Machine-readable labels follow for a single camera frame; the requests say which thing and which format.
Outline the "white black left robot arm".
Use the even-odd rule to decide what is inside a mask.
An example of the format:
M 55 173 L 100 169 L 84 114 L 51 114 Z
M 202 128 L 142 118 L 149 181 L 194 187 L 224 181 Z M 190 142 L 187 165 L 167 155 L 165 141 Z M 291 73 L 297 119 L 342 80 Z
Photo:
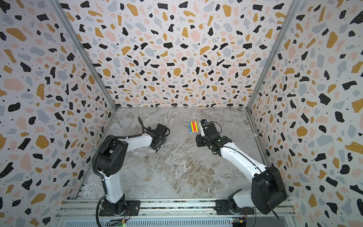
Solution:
M 158 124 L 155 129 L 144 125 L 140 134 L 131 136 L 106 137 L 92 158 L 92 171 L 100 177 L 104 189 L 103 212 L 105 214 L 120 216 L 127 208 L 125 194 L 121 189 L 121 169 L 129 151 L 150 147 L 156 152 L 166 142 L 170 129 Z

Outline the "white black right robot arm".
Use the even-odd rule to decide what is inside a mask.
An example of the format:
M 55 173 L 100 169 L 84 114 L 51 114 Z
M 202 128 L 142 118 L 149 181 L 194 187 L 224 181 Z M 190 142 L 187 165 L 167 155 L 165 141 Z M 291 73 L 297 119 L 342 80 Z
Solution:
M 200 121 L 201 133 L 196 136 L 198 147 L 208 148 L 212 154 L 218 155 L 236 166 L 251 183 L 251 190 L 237 190 L 228 197 L 227 210 L 240 214 L 246 208 L 255 208 L 262 214 L 270 212 L 287 199 L 287 192 L 280 171 L 274 166 L 266 166 L 254 160 L 227 136 L 221 136 L 215 122 L 206 119 Z

